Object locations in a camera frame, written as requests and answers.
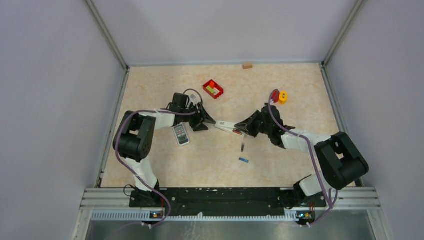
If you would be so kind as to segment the grey remote control with buttons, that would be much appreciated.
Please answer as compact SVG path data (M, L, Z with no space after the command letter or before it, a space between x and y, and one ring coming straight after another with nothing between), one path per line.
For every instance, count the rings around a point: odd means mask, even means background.
M187 130L183 123L180 123L173 127L173 132L175 134L177 143L180 147L186 146L190 143Z

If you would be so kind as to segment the white remote battery cover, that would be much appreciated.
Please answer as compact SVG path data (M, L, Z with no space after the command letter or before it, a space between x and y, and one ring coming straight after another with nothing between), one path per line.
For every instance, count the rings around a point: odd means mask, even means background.
M217 128L235 129L235 123L228 121L217 121L214 126Z

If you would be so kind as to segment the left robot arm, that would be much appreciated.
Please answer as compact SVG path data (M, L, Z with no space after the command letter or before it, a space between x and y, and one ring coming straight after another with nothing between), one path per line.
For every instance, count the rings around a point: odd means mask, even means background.
M166 108L159 110L127 111L118 127L112 146L117 161L135 179L135 190L149 207L160 202L159 180L152 170L149 154L154 133L187 123L194 132L207 131L216 121L209 115L203 102L193 102L185 93L174 93Z

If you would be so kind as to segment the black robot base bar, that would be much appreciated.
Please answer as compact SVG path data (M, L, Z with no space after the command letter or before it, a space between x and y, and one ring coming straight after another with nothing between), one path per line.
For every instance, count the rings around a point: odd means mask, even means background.
M322 193L305 196L280 187L160 188L158 193L133 190L131 208L170 210L172 217L203 214L206 217L282 216L294 208L326 207Z

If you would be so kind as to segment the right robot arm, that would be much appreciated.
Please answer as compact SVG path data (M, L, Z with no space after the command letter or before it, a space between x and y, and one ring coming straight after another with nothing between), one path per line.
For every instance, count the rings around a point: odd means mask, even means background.
M274 105L265 104L235 128L254 138L267 135L281 149L310 155L315 173L298 181L293 192L299 206L307 206L317 193L329 198L329 190L342 190L369 172L367 161L347 133L322 135L285 125Z

